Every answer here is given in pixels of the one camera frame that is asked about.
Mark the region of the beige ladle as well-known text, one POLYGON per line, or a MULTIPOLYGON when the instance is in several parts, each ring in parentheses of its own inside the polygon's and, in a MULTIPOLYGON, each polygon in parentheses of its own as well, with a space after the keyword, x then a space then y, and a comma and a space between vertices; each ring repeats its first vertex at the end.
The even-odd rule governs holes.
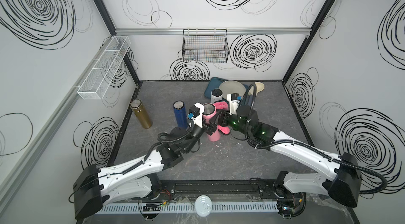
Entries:
POLYGON ((256 96, 258 93, 260 93, 264 89, 265 89, 265 85, 262 82, 255 82, 254 87, 252 89, 252 94, 256 96))

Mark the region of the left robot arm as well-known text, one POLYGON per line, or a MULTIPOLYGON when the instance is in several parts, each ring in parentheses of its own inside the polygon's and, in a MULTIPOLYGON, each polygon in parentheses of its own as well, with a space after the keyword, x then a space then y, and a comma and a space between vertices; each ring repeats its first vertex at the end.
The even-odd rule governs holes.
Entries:
POLYGON ((74 217, 82 220, 104 206, 130 198, 155 198, 162 191, 157 174, 179 164, 184 153, 190 153, 204 134, 216 131, 218 123, 202 116, 192 117, 188 128, 176 127, 170 133, 159 133, 157 143, 148 152, 120 165, 98 168, 89 165, 75 183, 69 201, 74 217))

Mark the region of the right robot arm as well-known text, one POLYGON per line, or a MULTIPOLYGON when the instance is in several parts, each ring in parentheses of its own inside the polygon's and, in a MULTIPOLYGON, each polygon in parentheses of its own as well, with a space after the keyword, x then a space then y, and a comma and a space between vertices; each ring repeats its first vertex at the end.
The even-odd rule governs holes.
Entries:
POLYGON ((344 206, 357 207, 362 174, 352 154, 330 153, 294 139, 278 128, 260 122, 255 111, 248 118, 246 107, 241 108, 241 114, 226 110, 218 112, 218 125, 243 133, 251 147, 285 155, 314 170, 308 174, 283 171, 275 188, 290 193, 323 194, 344 206))

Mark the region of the grey round plate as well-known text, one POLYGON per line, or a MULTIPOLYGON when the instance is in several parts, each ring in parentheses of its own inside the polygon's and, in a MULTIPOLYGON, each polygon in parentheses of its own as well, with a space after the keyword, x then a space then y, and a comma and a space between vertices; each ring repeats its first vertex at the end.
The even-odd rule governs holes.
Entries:
POLYGON ((238 81, 224 81, 218 88, 222 91, 224 99, 227 99, 228 94, 237 93, 243 96, 246 92, 246 86, 238 81))

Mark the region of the white thermos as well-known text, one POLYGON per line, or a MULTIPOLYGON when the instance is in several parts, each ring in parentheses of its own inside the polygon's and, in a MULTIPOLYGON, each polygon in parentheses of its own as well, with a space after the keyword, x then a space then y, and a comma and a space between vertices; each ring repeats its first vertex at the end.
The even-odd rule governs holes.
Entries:
POLYGON ((221 89, 213 89, 211 92, 211 103, 221 102, 223 100, 223 92, 221 89))

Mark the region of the white round can lid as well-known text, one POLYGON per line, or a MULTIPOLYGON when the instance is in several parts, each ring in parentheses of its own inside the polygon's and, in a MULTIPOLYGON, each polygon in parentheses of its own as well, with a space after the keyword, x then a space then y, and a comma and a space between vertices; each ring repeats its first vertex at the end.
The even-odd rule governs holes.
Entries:
POLYGON ((200 217, 206 217, 211 214, 213 209, 213 203, 210 197, 206 195, 199 196, 194 203, 195 213, 200 217))

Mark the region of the white mesh shelf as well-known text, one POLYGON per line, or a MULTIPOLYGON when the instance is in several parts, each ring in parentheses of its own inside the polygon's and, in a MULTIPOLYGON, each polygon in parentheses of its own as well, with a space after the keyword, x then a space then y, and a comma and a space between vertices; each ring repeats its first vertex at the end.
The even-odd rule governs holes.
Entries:
POLYGON ((105 40, 95 63, 77 93, 84 100, 102 100, 121 68, 131 42, 127 36, 112 36, 105 40))

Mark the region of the pink cloth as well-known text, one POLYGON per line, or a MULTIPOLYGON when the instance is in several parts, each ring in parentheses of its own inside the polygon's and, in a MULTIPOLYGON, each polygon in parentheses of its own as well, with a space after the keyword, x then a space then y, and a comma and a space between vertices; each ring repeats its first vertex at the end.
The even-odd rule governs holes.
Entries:
POLYGON ((214 103, 216 111, 220 113, 218 116, 218 126, 217 129, 223 135, 229 135, 231 129, 226 124, 226 115, 227 111, 229 111, 229 104, 226 101, 217 101, 214 103))

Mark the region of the blue thermos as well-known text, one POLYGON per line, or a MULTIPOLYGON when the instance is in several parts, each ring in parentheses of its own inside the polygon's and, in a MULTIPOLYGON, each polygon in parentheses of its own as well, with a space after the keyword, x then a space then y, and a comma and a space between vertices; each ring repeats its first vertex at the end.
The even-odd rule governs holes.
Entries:
POLYGON ((183 101, 175 101, 173 103, 174 115, 178 127, 187 129, 189 127, 187 122, 186 108, 183 101))

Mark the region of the gold thermos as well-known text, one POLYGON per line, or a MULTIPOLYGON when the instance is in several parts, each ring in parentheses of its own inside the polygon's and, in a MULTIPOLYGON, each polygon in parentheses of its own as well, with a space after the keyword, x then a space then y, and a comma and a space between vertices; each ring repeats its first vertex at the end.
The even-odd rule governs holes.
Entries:
POLYGON ((153 122, 142 102, 142 100, 134 99, 130 102, 130 108, 132 109, 133 113, 137 117, 138 121, 140 122, 141 126, 144 129, 149 129, 152 127, 153 122))

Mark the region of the teal tray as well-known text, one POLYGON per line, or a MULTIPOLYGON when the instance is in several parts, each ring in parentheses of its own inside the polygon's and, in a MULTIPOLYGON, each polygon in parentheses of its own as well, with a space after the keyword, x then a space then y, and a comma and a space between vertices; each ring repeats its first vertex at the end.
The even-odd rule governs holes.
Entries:
POLYGON ((213 89, 218 89, 219 86, 225 81, 226 81, 226 79, 223 79, 223 78, 212 77, 210 79, 209 83, 208 83, 208 86, 207 86, 205 92, 204 92, 204 96, 206 98, 208 98, 208 99, 211 98, 212 90, 213 89))

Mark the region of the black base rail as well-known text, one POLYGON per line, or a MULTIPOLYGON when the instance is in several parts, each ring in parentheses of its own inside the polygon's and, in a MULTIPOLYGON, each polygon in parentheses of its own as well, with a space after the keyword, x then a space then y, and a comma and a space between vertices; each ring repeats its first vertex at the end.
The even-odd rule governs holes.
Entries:
POLYGON ((291 193, 274 179, 250 178, 248 180, 158 180, 152 191, 142 197, 146 200, 170 199, 180 195, 252 194, 260 199, 303 202, 305 193, 291 193))

